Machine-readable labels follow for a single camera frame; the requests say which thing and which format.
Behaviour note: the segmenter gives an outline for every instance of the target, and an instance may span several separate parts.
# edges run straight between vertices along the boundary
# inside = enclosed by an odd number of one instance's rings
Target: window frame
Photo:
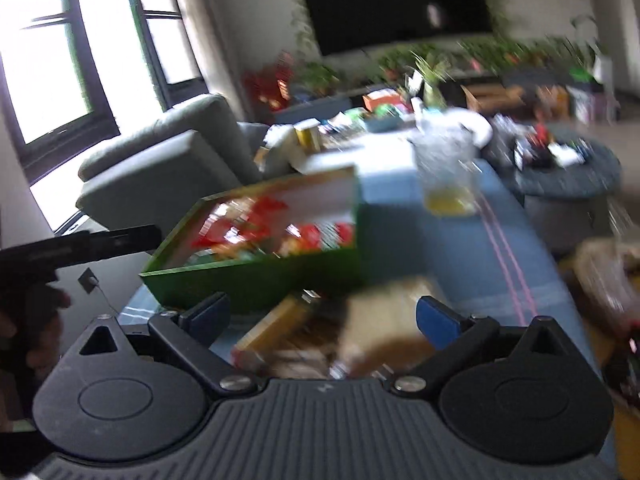
[[[61,124],[50,132],[26,143],[22,136],[20,123],[15,115],[0,53],[0,104],[30,186],[98,142],[120,135],[120,130],[95,67],[94,57],[82,21],[80,2],[79,0],[62,0],[62,5],[66,10],[60,14],[34,18],[33,24],[26,28],[68,25],[70,31],[69,51],[77,67],[77,76],[88,101],[89,111],[87,114],[67,124]]]
[[[184,18],[182,16],[182,13],[180,12],[178,0],[174,0],[175,8],[178,9],[175,12],[166,10],[145,10],[142,6],[142,0],[129,0],[129,4],[131,6],[133,17],[136,22],[136,28],[140,37],[140,43],[142,44],[142,50],[152,75],[154,87],[156,89],[156,95],[158,96],[158,99],[164,110],[166,111],[169,108],[172,108],[173,106],[186,101],[187,99],[191,99],[198,95],[208,93],[209,90],[207,89],[207,85],[202,76],[202,72],[200,71],[200,68],[198,67],[198,64],[196,62],[196,58],[193,53],[193,47],[191,46],[191,41],[189,40],[186,28],[184,27]],[[149,26],[147,23],[147,20],[149,19],[166,19],[180,21],[180,24],[182,25],[182,31],[185,38],[187,39],[189,47],[188,54],[191,56],[193,65],[198,72],[197,77],[187,79],[185,81],[180,81],[178,83],[169,83],[167,81],[166,75],[164,74],[164,69],[162,68],[162,64],[160,63],[158,51],[156,50],[153,37],[151,36],[151,31],[149,30]]]

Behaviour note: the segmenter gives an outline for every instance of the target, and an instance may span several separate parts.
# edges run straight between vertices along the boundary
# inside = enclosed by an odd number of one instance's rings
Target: red snack bag
[[[278,250],[280,256],[313,253],[351,245],[353,224],[347,222],[318,222],[290,225]]]
[[[536,124],[536,137],[542,146],[548,146],[550,142],[549,130],[542,123]]]
[[[205,220],[195,248],[258,241],[271,235],[271,214],[286,209],[284,202],[271,197],[238,198],[218,204]]]

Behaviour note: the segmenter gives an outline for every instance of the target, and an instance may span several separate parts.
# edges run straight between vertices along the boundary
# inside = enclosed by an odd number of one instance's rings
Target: television
[[[491,32],[485,0],[305,0],[324,56],[377,44]]]

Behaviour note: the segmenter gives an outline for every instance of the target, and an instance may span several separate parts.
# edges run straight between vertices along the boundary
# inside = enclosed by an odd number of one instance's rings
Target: pink stripe
[[[518,264],[518,261],[517,261],[516,257],[514,256],[513,251],[511,250],[511,246],[509,245],[509,241],[507,240],[507,237],[504,235],[504,231],[502,230],[502,227],[500,226],[500,222],[498,221],[498,217],[496,216],[494,210],[491,208],[491,205],[489,204],[489,201],[486,199],[486,197],[483,194],[480,194],[480,197],[482,198],[482,202],[486,206],[487,211],[492,216],[492,219],[494,221],[494,225],[498,229],[498,234],[500,235],[500,238],[502,239],[502,243],[504,244],[504,247],[507,249],[507,254],[509,255],[511,261],[513,262],[513,267],[515,267],[515,269],[516,269],[516,274],[518,275],[518,279],[520,280],[520,285],[522,285],[522,290],[524,290],[524,294],[525,294],[525,296],[527,298],[527,301],[529,301],[529,309],[531,310],[531,313],[533,314],[533,317],[536,317],[538,315],[538,310],[536,308],[536,301],[533,299],[533,295],[531,294],[531,290],[529,289],[529,285],[527,285],[527,280],[524,277],[524,272],[522,272],[522,269],[520,268],[520,265]]]
[[[489,240],[491,240],[491,244],[494,246],[494,251],[495,251],[496,257],[498,258],[498,262],[502,267],[504,281],[507,282],[507,286],[509,287],[509,292],[511,293],[511,301],[513,301],[513,306],[516,310],[516,313],[518,314],[518,320],[520,321],[520,326],[525,326],[526,322],[524,319],[524,314],[522,313],[522,305],[520,304],[518,293],[516,292],[516,289],[513,286],[513,282],[511,281],[511,274],[509,273],[507,264],[502,259],[502,251],[500,250],[500,247],[498,246],[498,243],[495,240],[494,233],[491,231],[491,226],[489,224],[489,221],[482,207],[480,207],[480,218],[482,219],[482,223],[484,224],[486,233],[489,235]]]

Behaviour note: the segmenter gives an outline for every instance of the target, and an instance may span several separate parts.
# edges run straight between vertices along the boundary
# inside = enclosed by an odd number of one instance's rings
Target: sofa cushion
[[[193,130],[114,164],[82,186],[76,207],[110,230],[157,225],[164,236],[203,196],[240,187]]]
[[[195,98],[184,107],[165,112],[154,124],[131,136],[111,139],[103,149],[87,157],[78,176],[87,182],[130,156],[188,130],[200,133],[241,184],[254,184],[260,180],[249,142],[226,99],[219,94]]]
[[[220,94],[205,94],[183,108],[164,113],[154,129],[161,135],[196,130],[225,161],[241,184],[255,184],[260,171],[254,164],[249,143],[244,138],[226,99]]]

